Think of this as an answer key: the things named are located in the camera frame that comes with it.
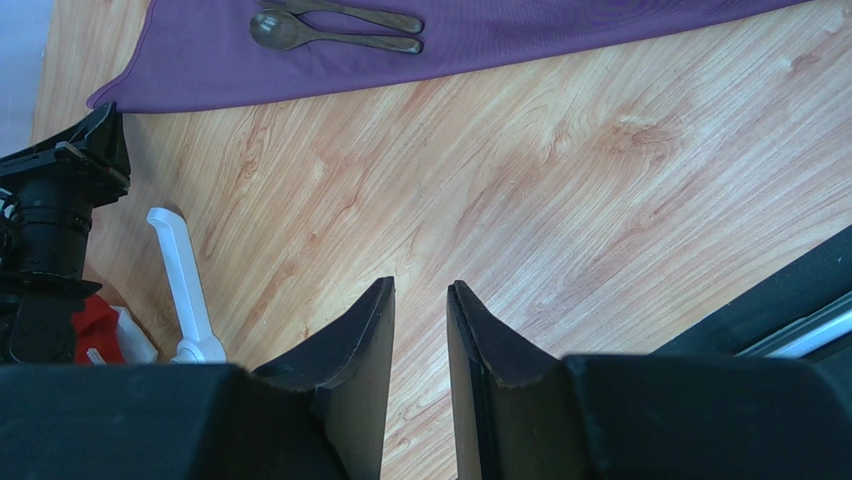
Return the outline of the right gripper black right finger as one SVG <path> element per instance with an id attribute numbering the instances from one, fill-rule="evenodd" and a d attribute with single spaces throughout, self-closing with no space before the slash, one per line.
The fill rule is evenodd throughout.
<path id="1" fill-rule="evenodd" d="M 447 291 L 447 335 L 459 478 L 572 478 L 564 366 L 460 280 Z"/>

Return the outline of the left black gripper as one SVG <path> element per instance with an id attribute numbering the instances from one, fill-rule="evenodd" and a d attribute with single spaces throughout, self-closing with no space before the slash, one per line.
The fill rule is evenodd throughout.
<path id="1" fill-rule="evenodd" d="M 1 291 L 84 300 L 94 209 L 130 188 L 123 116 L 115 103 L 1 160 Z"/>

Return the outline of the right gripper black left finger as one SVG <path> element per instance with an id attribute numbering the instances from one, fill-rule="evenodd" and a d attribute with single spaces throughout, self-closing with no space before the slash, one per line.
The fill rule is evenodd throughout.
<path id="1" fill-rule="evenodd" d="M 394 280 L 379 278 L 336 320 L 255 368 L 287 395 L 278 477 L 380 477 L 394 315 Z"/>

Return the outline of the purple cloth napkin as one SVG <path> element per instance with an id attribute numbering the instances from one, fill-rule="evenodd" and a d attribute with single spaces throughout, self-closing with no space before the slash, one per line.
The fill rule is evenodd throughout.
<path id="1" fill-rule="evenodd" d="M 250 106 L 388 86 L 703 28 L 787 6 L 764 1 L 381 1 L 418 17 L 406 55 L 315 41 L 291 51 L 250 35 L 251 1 L 153 1 L 125 69 L 87 99 L 123 113 Z"/>

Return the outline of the dark wooden fork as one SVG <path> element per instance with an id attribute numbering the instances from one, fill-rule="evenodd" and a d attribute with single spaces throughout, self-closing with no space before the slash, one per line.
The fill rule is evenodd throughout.
<path id="1" fill-rule="evenodd" d="M 269 8 L 279 8 L 293 15 L 311 12 L 336 13 L 407 34 L 420 34 L 425 28 L 424 21 L 412 15 L 374 8 L 347 6 L 325 0 L 257 1 L 257 4 Z"/>

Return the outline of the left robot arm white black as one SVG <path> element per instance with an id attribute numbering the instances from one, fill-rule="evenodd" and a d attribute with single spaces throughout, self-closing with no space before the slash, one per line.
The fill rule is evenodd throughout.
<path id="1" fill-rule="evenodd" d="M 94 209 L 127 195 L 115 103 L 1 160 L 1 361 L 69 364 L 72 316 L 101 289 L 83 277 Z"/>

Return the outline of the red garment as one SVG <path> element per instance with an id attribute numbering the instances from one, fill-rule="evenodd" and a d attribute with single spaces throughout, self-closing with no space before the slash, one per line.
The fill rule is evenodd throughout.
<path id="1" fill-rule="evenodd" d="M 118 318 L 118 313 L 98 295 L 87 298 L 83 310 L 72 314 L 75 365 L 126 363 L 117 339 Z"/>

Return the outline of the white grey clothes rack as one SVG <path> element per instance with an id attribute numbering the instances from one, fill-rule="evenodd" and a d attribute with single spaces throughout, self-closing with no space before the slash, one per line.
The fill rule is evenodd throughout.
<path id="1" fill-rule="evenodd" d="M 159 242 L 182 335 L 171 362 L 226 363 L 225 348 L 212 329 L 184 218 L 167 208 L 154 207 L 146 221 Z"/>

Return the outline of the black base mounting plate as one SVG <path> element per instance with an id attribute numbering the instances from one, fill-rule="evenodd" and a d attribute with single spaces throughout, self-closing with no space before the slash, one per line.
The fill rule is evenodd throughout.
<path id="1" fill-rule="evenodd" d="M 851 291 L 846 227 L 654 351 L 733 356 Z"/>

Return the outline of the aluminium frame rail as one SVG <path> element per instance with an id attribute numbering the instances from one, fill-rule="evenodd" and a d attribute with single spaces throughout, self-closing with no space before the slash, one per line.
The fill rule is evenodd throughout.
<path id="1" fill-rule="evenodd" d="M 736 354 L 737 357 L 803 358 L 851 333 L 851 293 L 800 318 Z"/>

